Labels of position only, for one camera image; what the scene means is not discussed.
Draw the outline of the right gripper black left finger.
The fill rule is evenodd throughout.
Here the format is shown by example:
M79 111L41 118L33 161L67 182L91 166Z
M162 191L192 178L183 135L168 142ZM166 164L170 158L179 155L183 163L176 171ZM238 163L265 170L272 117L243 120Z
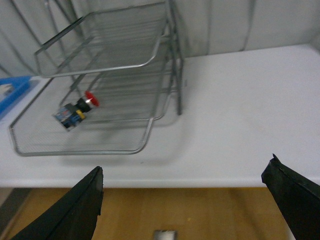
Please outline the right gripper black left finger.
M103 169L95 167L13 240L91 240L101 214Z

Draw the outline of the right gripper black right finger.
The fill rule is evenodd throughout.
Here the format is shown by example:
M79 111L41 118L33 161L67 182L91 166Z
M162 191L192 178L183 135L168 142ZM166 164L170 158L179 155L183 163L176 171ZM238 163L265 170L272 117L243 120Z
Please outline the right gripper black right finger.
M296 240L320 238L320 186L287 167L273 154L261 174Z

